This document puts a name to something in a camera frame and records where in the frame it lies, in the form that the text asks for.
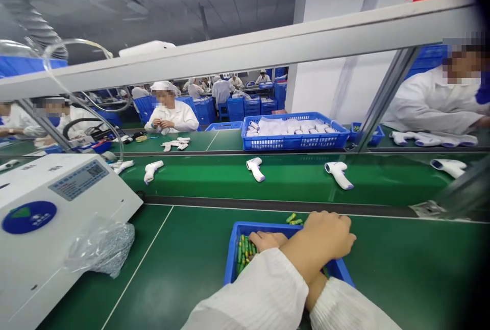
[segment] person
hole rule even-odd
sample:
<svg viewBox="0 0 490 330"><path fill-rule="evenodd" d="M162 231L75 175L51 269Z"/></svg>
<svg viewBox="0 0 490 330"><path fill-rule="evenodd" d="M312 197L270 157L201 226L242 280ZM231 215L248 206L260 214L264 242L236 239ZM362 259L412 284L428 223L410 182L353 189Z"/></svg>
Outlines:
<svg viewBox="0 0 490 330"><path fill-rule="evenodd" d="M92 113L87 111L85 108L81 106L75 106L68 99L62 96L51 96L51 97L42 97L38 98L35 101L37 104L41 105L44 108L48 117L59 117L60 123L56 127L59 132L63 133L63 130L66 125L70 122L75 121L80 118L96 118ZM68 139L77 139L80 137L85 137L85 131L90 127L100 126L102 131L108 129L107 125L104 124L101 120L99 121L81 121L74 125L72 125L68 129Z"/></svg>
<svg viewBox="0 0 490 330"><path fill-rule="evenodd" d="M1 102L0 116L4 123L0 125L0 137L26 140L47 135L47 132L15 102Z"/></svg>
<svg viewBox="0 0 490 330"><path fill-rule="evenodd" d="M198 85L196 78L189 78L189 95L192 99L199 99L203 94L204 90Z"/></svg>
<svg viewBox="0 0 490 330"><path fill-rule="evenodd" d="M350 227L349 217L323 211L312 212L290 240L251 233L259 253L234 283L198 303L182 330L294 330L304 307L313 330L400 330L355 288L320 272L350 252L357 239Z"/></svg>
<svg viewBox="0 0 490 330"><path fill-rule="evenodd" d="M265 69L262 69L260 71L260 75L259 77L257 78L257 81L256 83L265 83L265 82L268 82L268 81L271 81L271 78L269 78L269 75L267 75L267 72L265 72Z"/></svg>
<svg viewBox="0 0 490 330"><path fill-rule="evenodd" d="M138 99L150 96L150 93L142 86L136 85L133 87L133 90L131 90L131 95L133 96L133 99Z"/></svg>
<svg viewBox="0 0 490 330"><path fill-rule="evenodd" d="M221 79L218 75L216 75L213 80L212 96L216 102L216 109L218 109L218 105L226 103L227 99L230 97L230 92L234 92L236 89L229 81Z"/></svg>
<svg viewBox="0 0 490 330"><path fill-rule="evenodd" d="M155 82L151 89L159 105L153 110L149 121L144 126L146 132L166 135L198 129L199 122L194 111L188 104L175 100L177 93L170 82Z"/></svg>
<svg viewBox="0 0 490 330"><path fill-rule="evenodd" d="M389 105L382 123L397 131L439 131L466 134L490 127L488 106L478 105L484 53L477 45L463 46L443 65L406 79Z"/></svg>
<svg viewBox="0 0 490 330"><path fill-rule="evenodd" d="M233 74L233 77L228 81L230 82L231 85L233 85L237 89L240 89L243 86L241 79L235 74Z"/></svg>

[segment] cable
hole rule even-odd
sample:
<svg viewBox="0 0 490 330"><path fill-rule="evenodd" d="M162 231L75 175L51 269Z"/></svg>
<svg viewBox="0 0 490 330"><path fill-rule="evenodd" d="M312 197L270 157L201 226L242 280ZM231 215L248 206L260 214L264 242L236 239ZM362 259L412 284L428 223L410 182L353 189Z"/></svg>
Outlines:
<svg viewBox="0 0 490 330"><path fill-rule="evenodd" d="M105 118L103 118L100 114L98 114L92 108L86 106L81 99L79 99L76 95L73 94L73 92L71 92L67 87L65 87L61 83L61 81L59 81L56 78L56 76L53 74L53 69L51 68L50 57L51 57L52 53L54 51L56 51L57 48L64 47L65 45L68 45L68 44L88 44L88 45L91 45L91 46L100 48L102 50L102 52L104 53L104 55L106 56L107 59L112 58L112 53L110 53L108 50L106 50L100 44L95 43L95 42L92 42L92 41L89 41L89 40L85 40L85 39L65 39L65 40L62 40L59 43L51 44L48 47L46 47L46 49L44 50L44 53L42 54L42 58L43 58L44 69L46 70L46 72L50 76L50 78L53 79L53 81L60 86L60 88L62 89L62 92L68 94L71 101L74 101L75 103L79 103L80 106L82 106L83 108L85 108L88 112L90 112L96 118L98 118L103 123L105 123L111 129L111 131L114 133L115 137L119 141L119 161L117 161L117 164L120 165L124 161L124 145L123 145L123 141L121 140L121 136L119 135L119 132L117 132L117 130L115 129L115 127L113 125L111 125L111 123L109 121L107 121Z"/></svg>

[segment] hand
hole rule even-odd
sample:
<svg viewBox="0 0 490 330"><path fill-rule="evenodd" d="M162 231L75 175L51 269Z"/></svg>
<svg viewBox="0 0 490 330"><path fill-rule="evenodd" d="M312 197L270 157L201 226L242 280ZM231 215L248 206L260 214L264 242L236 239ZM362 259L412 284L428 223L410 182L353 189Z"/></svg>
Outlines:
<svg viewBox="0 0 490 330"><path fill-rule="evenodd" d="M326 263L349 254L355 235L349 233L351 219L346 215L312 212L306 219L303 231L308 234L319 253L325 255Z"/></svg>
<svg viewBox="0 0 490 330"><path fill-rule="evenodd" d="M264 233L258 231L249 235L249 240L257 246L259 252L269 248L279 248L287 242L287 238L282 233Z"/></svg>
<svg viewBox="0 0 490 330"><path fill-rule="evenodd" d="M162 127L162 129L173 128L175 127L175 123L172 121L160 121L160 127Z"/></svg>

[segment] green battery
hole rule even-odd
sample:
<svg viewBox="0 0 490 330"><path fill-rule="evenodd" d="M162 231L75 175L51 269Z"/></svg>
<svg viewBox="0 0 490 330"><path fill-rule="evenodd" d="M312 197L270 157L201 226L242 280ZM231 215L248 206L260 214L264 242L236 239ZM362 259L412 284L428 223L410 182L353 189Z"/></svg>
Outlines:
<svg viewBox="0 0 490 330"><path fill-rule="evenodd" d="M286 223L289 223L290 221L292 221L294 218L296 218L296 214L295 213L292 213L287 219L286 219Z"/></svg>

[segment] white packaging material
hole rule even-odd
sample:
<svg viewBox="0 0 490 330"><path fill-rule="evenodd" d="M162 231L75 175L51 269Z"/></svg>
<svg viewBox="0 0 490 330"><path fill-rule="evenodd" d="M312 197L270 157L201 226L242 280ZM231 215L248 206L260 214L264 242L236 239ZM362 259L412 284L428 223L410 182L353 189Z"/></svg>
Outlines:
<svg viewBox="0 0 490 330"><path fill-rule="evenodd" d="M116 278L134 242L134 226L96 215L71 245L65 266L72 272L95 271Z"/></svg>

